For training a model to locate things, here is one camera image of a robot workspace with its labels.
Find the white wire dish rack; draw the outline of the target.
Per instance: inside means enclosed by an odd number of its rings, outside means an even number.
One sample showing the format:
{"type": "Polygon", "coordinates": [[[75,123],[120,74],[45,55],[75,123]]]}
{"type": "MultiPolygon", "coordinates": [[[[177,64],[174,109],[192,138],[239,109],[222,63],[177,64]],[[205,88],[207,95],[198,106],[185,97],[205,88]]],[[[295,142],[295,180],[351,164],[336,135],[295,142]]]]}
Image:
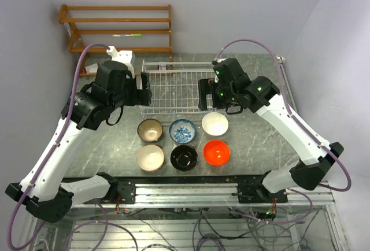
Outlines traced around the white wire dish rack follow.
{"type": "Polygon", "coordinates": [[[211,62],[142,62],[142,71],[149,74],[152,92],[150,106],[141,106],[143,115],[189,115],[220,112],[207,95],[207,110],[198,108],[198,81],[215,77],[211,62]]]}

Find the white ceramic bowl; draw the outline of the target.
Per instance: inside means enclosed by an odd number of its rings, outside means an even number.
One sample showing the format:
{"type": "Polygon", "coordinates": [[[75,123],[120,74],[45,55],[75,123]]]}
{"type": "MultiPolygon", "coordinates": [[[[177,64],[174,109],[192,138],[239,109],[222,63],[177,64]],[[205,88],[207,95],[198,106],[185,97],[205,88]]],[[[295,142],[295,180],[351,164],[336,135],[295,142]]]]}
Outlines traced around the white ceramic bowl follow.
{"type": "Polygon", "coordinates": [[[229,122],[227,118],[218,112],[210,112],[202,119],[203,130],[211,136],[221,136],[228,130],[229,122]]]}

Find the blue patterned white bowl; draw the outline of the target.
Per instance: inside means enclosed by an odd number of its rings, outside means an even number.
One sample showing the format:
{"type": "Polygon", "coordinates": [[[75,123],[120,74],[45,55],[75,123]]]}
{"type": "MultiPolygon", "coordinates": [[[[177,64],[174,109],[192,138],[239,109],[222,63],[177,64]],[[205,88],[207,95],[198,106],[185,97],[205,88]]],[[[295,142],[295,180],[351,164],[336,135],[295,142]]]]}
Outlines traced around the blue patterned white bowl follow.
{"type": "Polygon", "coordinates": [[[197,128],[190,120],[178,119],[169,126],[169,135],[174,142],[187,144],[196,137],[197,128]]]}

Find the orange red bowl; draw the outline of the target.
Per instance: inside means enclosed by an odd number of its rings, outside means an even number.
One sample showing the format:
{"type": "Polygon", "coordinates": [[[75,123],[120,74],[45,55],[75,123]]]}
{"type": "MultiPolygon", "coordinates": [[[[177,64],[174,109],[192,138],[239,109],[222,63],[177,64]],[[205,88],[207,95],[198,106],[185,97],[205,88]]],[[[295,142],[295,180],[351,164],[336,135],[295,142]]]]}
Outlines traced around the orange red bowl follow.
{"type": "Polygon", "coordinates": [[[222,166],[230,159],[228,145],[220,140],[212,140],[205,144],[203,156],[205,161],[212,166],[222,166]]]}

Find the glossy black bowl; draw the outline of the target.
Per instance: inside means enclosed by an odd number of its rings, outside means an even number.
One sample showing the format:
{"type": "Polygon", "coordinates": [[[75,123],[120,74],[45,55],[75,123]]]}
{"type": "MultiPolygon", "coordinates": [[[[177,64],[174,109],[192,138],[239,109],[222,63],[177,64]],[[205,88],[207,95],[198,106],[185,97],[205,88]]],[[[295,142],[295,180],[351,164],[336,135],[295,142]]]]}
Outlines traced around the glossy black bowl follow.
{"type": "Polygon", "coordinates": [[[190,171],[197,165],[198,153],[191,146],[177,146],[171,152],[170,161],[176,170],[183,172],[190,171]]]}

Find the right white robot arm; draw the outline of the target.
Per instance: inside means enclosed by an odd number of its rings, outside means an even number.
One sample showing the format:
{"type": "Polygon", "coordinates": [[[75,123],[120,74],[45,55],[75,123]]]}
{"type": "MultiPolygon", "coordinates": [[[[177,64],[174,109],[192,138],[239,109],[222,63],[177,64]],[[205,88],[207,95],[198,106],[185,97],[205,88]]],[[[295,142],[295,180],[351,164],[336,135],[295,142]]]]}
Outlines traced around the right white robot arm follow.
{"type": "Polygon", "coordinates": [[[331,143],[310,128],[286,104],[283,93],[267,77],[251,80],[236,58],[214,62],[214,78],[198,81],[201,111],[207,110],[207,96],[212,106],[228,110],[238,106],[248,109],[267,121],[291,145],[299,156],[298,161],[275,171],[263,174],[254,187],[256,198],[268,202],[282,190],[299,186],[314,190],[344,151],[339,142],[331,143]]]}

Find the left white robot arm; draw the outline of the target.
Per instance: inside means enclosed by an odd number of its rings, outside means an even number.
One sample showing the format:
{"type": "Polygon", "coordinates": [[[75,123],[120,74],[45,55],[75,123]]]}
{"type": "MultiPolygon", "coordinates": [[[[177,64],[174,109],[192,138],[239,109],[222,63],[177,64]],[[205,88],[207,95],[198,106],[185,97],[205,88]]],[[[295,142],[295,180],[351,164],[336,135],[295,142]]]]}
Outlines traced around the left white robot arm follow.
{"type": "Polygon", "coordinates": [[[151,103],[149,74],[140,74],[141,88],[128,64],[106,61],[98,67],[95,80],[71,96],[47,149],[32,171],[20,183],[11,183],[5,193],[25,205],[34,217],[45,222],[61,220],[75,205],[99,199],[113,202],[118,195],[118,181],[100,172],[92,178],[64,183],[74,152],[101,123],[125,106],[151,103]]]}

